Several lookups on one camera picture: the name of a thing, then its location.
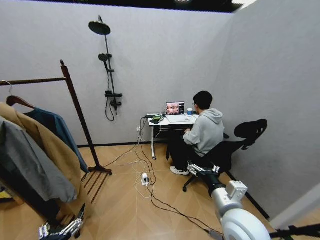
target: clothing rack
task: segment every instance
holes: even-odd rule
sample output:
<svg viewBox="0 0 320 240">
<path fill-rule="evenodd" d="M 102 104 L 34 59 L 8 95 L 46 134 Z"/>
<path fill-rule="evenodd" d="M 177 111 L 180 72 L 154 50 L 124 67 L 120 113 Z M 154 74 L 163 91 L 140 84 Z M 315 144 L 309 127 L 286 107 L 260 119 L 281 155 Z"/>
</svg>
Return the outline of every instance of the clothing rack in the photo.
<svg viewBox="0 0 320 240">
<path fill-rule="evenodd" d="M 74 85 L 73 85 L 73 82 L 72 82 L 72 79 L 70 77 L 70 74 L 69 74 L 69 70 L 67 68 L 67 66 L 65 66 L 64 64 L 64 61 L 63 60 L 60 60 L 60 63 L 61 63 L 61 70 L 62 70 L 62 73 L 63 73 L 63 77 L 59 77 L 59 78 L 47 78 L 47 79 L 31 79 L 31 80 L 14 80 L 14 81 L 0 81 L 0 86 L 8 86 L 8 83 L 10 85 L 23 85 L 23 84 L 40 84 L 40 83 L 50 83 L 50 82 L 59 82 L 59 81 L 65 81 L 66 82 L 66 85 L 69 89 L 69 92 L 70 92 L 70 95 L 71 95 L 71 98 L 72 98 L 72 101 L 73 101 L 73 104 L 74 104 L 74 107 L 76 109 L 76 112 L 78 114 L 78 117 L 80 119 L 80 122 L 81 122 L 81 125 L 82 125 L 82 128 L 83 128 L 83 131 L 84 131 L 84 134 L 85 134 L 85 137 L 86 137 L 86 140 L 88 142 L 88 145 L 90 147 L 90 150 L 91 150 L 91 153 L 92 153 L 92 156 L 93 156 L 93 159 L 94 159 L 94 162 L 95 162 L 95 166 L 94 167 L 89 167 L 88 170 L 89 172 L 92 172 L 91 173 L 91 176 L 89 178 L 89 180 L 85 183 L 87 186 L 89 181 L 93 178 L 93 176 L 95 175 L 96 172 L 99 172 L 99 175 L 98 177 L 96 178 L 96 180 L 94 181 L 93 185 L 91 186 L 88 194 L 92 191 L 92 189 L 94 188 L 95 184 L 97 183 L 98 181 L 98 178 L 102 175 L 102 174 L 105 174 L 105 177 L 104 179 L 102 180 L 102 183 L 100 184 L 100 186 L 98 187 L 98 190 L 96 191 L 93 199 L 91 200 L 91 203 L 93 203 L 93 201 L 95 200 L 98 192 L 100 191 L 103 183 L 105 182 L 106 178 L 108 175 L 112 175 L 112 170 L 111 169 L 106 169 L 104 168 L 103 166 L 100 165 L 100 162 L 99 162 L 99 159 L 98 159 L 98 156 L 97 156 L 97 153 L 96 153 L 96 150 L 95 150 L 95 147 L 94 147 L 94 144 L 92 142 L 92 139 L 91 139 L 91 136 L 90 136 L 90 133 L 89 133 L 89 130 L 88 130 L 88 127 L 87 127 L 87 123 L 86 123 L 86 120 L 85 120 L 85 117 L 84 117 L 84 114 L 82 112 L 82 109 L 81 109 L 81 106 L 80 106 L 80 103 L 79 103 L 79 100 L 78 100 L 78 97 L 77 97 L 77 93 L 76 93 L 76 90 L 74 88 Z M 84 182 L 85 178 L 87 176 L 87 173 L 86 175 L 81 179 L 82 182 Z M 15 179 L 10 179 L 10 182 L 7 182 L 9 186 L 12 186 L 14 184 L 19 184 L 18 182 L 16 182 Z M 35 206 L 33 203 L 34 201 L 32 199 L 30 199 L 29 201 L 27 201 L 29 203 L 29 205 L 31 205 L 35 210 L 37 210 L 39 213 L 41 213 L 44 217 L 46 217 L 47 219 L 52 219 L 52 215 L 48 215 L 48 213 L 46 211 L 44 211 L 42 208 L 42 206 Z"/>
</svg>

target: wooden clothes rack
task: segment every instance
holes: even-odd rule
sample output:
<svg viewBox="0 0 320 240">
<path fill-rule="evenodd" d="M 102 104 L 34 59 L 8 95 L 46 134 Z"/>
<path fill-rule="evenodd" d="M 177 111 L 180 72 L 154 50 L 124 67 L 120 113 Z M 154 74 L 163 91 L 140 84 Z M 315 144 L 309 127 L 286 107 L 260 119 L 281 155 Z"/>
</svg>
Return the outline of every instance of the wooden clothes rack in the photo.
<svg viewBox="0 0 320 240">
<path fill-rule="evenodd" d="M 75 107 L 76 112 L 78 114 L 78 117 L 80 119 L 80 122 L 81 122 L 81 125 L 82 125 L 82 128 L 83 128 L 86 140 L 88 142 L 88 145 L 90 147 L 90 150 L 91 150 L 94 162 L 95 162 L 95 166 L 94 167 L 89 167 L 88 168 L 89 172 L 93 172 L 93 173 L 92 173 L 91 177 L 89 178 L 89 180 L 85 183 L 85 186 L 88 185 L 89 181 L 93 178 L 93 175 L 95 175 L 96 172 L 99 172 L 99 175 L 96 178 L 96 180 L 94 181 L 93 185 L 91 186 L 88 194 L 92 191 L 93 187 L 95 186 L 95 184 L 98 181 L 98 178 L 102 174 L 105 174 L 105 177 L 102 180 L 102 183 L 98 187 L 98 190 L 96 191 L 93 199 L 91 200 L 91 202 L 93 203 L 93 201 L 95 200 L 95 198 L 96 198 L 98 192 L 100 191 L 100 189 L 101 189 L 105 179 L 107 178 L 107 176 L 108 175 L 110 175 L 110 176 L 112 175 L 112 170 L 111 169 L 106 169 L 106 168 L 104 168 L 103 166 L 100 165 L 100 162 L 99 162 L 99 159 L 98 159 L 94 144 L 92 142 L 92 139 L 91 139 L 88 127 L 87 127 L 87 123 L 86 123 L 84 114 L 82 112 L 82 109 L 81 109 L 81 106 L 80 106 L 80 103 L 79 103 L 79 100 L 78 100 L 78 97 L 77 97 L 76 90 L 74 88 L 72 79 L 71 79 L 70 74 L 69 74 L 69 70 L 68 70 L 67 66 L 65 66 L 63 60 L 61 60 L 60 63 L 61 63 L 61 70 L 62 70 L 62 73 L 63 73 L 64 77 L 48 78 L 48 79 L 32 79 L 32 80 L 14 80 L 14 81 L 6 81 L 6 82 L 5 81 L 0 81 L 0 86 L 8 86 L 8 83 L 11 84 L 11 85 L 23 85 L 23 84 L 40 84 L 40 83 L 50 83 L 50 82 L 59 82 L 59 81 L 65 81 L 66 82 L 66 85 L 67 85 L 67 87 L 69 89 L 69 92 L 70 92 L 70 95 L 72 97 L 72 101 L 73 101 L 74 107 Z M 82 182 L 84 182 L 86 176 L 87 176 L 87 173 L 81 179 Z M 42 213 L 42 215 L 47 217 L 46 214 L 43 214 L 43 211 L 38 211 L 38 212 Z"/>
</svg>

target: herringbone floor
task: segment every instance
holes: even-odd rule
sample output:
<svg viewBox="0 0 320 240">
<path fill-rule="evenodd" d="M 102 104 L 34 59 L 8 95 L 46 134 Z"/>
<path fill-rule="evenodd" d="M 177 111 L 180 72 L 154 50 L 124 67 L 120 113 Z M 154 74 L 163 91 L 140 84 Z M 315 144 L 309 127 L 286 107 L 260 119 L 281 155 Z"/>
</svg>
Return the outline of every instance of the herringbone floor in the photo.
<svg viewBox="0 0 320 240">
<path fill-rule="evenodd" d="M 106 165 L 132 146 L 96 147 L 101 165 Z M 144 152 L 151 159 L 150 145 L 143 145 Z M 89 166 L 94 161 L 89 148 L 80 148 L 83 158 Z M 182 213 L 199 218 L 211 228 L 221 232 L 221 225 L 215 215 L 213 200 L 208 195 L 207 187 L 196 181 L 183 192 L 182 186 L 190 176 L 172 174 L 169 170 L 171 160 L 165 158 L 166 145 L 156 144 L 157 160 L 151 160 L 156 175 L 155 197 L 172 205 Z M 135 182 L 140 178 L 137 173 L 143 170 L 141 163 L 129 162 L 137 160 L 134 153 L 125 155 L 108 168 L 113 175 L 105 180 L 93 206 L 94 215 L 88 219 L 81 231 L 80 240 L 194 240 L 212 239 L 203 230 L 190 223 L 182 216 L 154 207 L 150 198 L 143 198 L 135 189 Z M 226 184 L 230 179 L 222 175 L 220 180 Z M 137 189 L 148 197 L 150 193 L 137 180 Z M 89 194 L 93 197 L 96 188 Z M 268 222 L 249 202 L 243 200 L 244 208 L 257 216 L 269 229 Z M 43 220 L 27 204 L 21 206 L 14 202 L 0 204 L 0 239 L 3 240 L 35 240 L 38 239 L 38 227 Z"/>
</svg>

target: ceiling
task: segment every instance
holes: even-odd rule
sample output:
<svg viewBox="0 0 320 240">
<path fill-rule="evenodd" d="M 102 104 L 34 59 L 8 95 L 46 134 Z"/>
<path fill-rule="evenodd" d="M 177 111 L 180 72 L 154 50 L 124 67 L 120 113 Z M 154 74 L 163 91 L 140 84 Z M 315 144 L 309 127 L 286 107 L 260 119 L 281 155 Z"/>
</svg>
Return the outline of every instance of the ceiling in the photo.
<svg viewBox="0 0 320 240">
<path fill-rule="evenodd" d="M 135 8 L 170 9 L 200 12 L 233 13 L 243 4 L 235 0 L 42 0 L 42 2 L 60 2 L 77 4 L 94 4 L 105 6 L 122 6 Z"/>
</svg>

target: chair headrest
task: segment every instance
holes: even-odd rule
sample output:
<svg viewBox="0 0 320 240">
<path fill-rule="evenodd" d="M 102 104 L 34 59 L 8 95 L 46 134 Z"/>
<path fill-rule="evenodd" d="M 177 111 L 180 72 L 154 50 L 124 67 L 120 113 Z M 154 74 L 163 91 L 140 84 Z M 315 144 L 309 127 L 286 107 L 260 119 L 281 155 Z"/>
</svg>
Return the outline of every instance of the chair headrest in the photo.
<svg viewBox="0 0 320 240">
<path fill-rule="evenodd" d="M 248 149 L 256 142 L 256 140 L 265 132 L 268 126 L 266 119 L 259 119 L 258 121 L 248 121 L 241 123 L 234 130 L 234 135 L 238 138 L 244 138 L 244 146 L 242 150 Z"/>
</svg>

